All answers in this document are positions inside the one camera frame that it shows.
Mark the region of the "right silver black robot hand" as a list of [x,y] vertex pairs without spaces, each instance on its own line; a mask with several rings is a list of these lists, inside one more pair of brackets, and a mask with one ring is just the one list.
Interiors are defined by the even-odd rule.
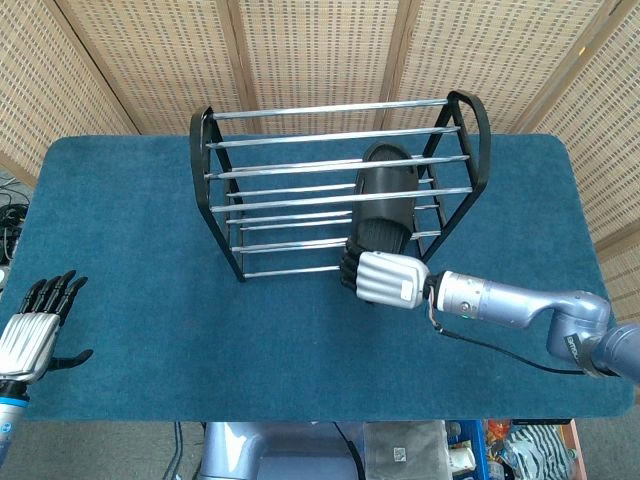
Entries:
[[430,271],[420,260],[369,251],[348,240],[340,264],[341,283],[369,303],[414,309],[430,298]]

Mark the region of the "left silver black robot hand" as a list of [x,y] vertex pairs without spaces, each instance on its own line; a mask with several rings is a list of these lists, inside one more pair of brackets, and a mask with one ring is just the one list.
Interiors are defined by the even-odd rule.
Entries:
[[79,290],[88,278],[71,270],[41,279],[23,298],[1,335],[1,379],[33,384],[46,373],[73,369],[93,355],[86,349],[74,357],[56,357],[54,350]]

